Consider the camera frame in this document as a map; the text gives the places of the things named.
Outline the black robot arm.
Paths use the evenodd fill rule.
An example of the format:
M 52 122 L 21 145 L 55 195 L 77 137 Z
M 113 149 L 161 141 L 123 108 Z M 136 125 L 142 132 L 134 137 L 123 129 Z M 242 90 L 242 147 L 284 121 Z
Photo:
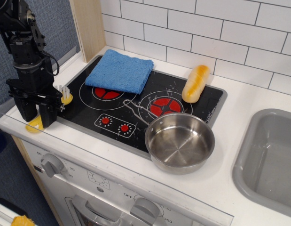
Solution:
M 58 72 L 52 69 L 53 56 L 44 51 L 45 37 L 24 0 L 0 0 L 0 35 L 18 74 L 6 81 L 10 96 L 25 121 L 40 114 L 43 127 L 49 127 L 64 110 L 62 93 L 53 86 Z

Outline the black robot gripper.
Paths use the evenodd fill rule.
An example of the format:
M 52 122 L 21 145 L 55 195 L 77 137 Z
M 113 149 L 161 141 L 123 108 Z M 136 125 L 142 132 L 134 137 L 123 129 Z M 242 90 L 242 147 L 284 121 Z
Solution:
M 56 121 L 57 112 L 65 109 L 61 92 L 53 86 L 55 75 L 50 58 L 39 58 L 31 65 L 14 63 L 14 67 L 18 78 L 8 79 L 6 83 L 22 118 L 26 122 L 33 120 L 37 116 L 36 105 L 39 105 L 43 128 L 49 127 Z

